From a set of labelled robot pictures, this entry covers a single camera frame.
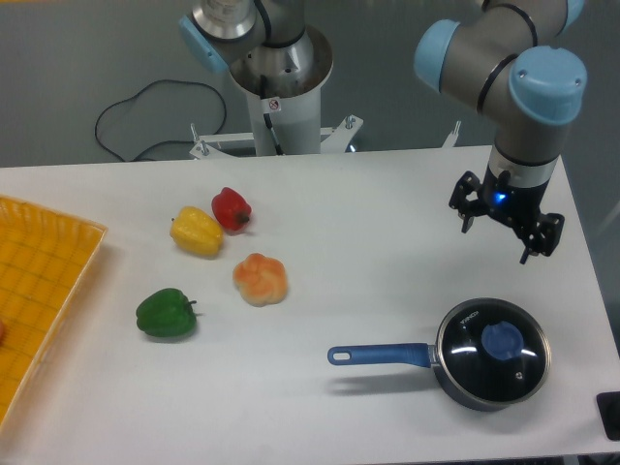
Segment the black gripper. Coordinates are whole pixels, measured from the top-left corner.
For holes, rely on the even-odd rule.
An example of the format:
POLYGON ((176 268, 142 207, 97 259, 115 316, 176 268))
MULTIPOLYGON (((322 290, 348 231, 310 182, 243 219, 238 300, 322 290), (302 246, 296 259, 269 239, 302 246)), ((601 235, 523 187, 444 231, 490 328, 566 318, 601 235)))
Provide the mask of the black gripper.
POLYGON ((476 218, 486 215, 513 229, 524 244, 519 259, 526 264, 530 256, 549 257, 559 244, 565 217, 559 213, 541 213, 540 204, 545 184, 535 187, 514 187, 501 184, 499 178, 486 168, 483 182, 471 171, 466 171, 456 182, 449 199, 462 221, 461 231, 466 233, 476 218))

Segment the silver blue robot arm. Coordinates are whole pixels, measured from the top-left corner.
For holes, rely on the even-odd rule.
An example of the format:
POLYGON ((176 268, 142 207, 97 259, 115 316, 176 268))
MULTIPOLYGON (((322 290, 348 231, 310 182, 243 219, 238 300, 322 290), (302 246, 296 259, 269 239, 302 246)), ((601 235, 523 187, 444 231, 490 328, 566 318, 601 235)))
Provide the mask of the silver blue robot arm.
MULTIPOLYGON (((550 40, 580 15, 579 1, 485 1, 463 25, 432 24, 414 54, 416 76, 434 91, 494 121, 485 175, 465 173, 449 206, 464 229, 489 217, 512 229, 524 256, 549 256, 564 217, 541 201, 578 116, 587 71, 550 40)), ((321 89, 333 55, 305 20, 300 1, 202 1, 179 20, 184 42, 213 73, 245 93, 258 155, 344 150, 350 136, 321 134, 321 89)))

